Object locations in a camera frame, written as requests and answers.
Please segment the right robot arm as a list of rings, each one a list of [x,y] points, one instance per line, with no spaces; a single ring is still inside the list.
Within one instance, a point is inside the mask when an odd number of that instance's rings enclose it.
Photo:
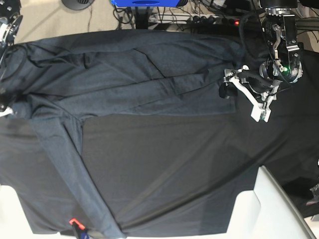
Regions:
[[[0,116],[12,115],[11,108],[13,96],[6,92],[7,81],[13,78],[22,68],[19,65],[9,76],[6,76],[8,69],[7,57],[10,51],[17,49],[14,40],[22,22],[20,14],[21,2],[19,0],[2,0],[0,2]]]

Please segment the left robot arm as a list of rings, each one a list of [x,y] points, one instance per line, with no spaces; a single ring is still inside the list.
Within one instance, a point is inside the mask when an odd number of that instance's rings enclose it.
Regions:
[[[223,83],[219,88],[222,98],[241,92],[252,104],[251,117],[268,122],[270,105],[282,92],[280,85],[290,87],[303,75],[301,46],[297,42],[296,16],[292,12],[298,4],[295,0],[261,0],[259,9],[245,13],[238,23],[239,36],[246,55],[261,63],[257,73],[247,65],[238,70],[225,69]],[[256,17],[266,43],[266,54],[255,55],[248,47],[244,25]]]

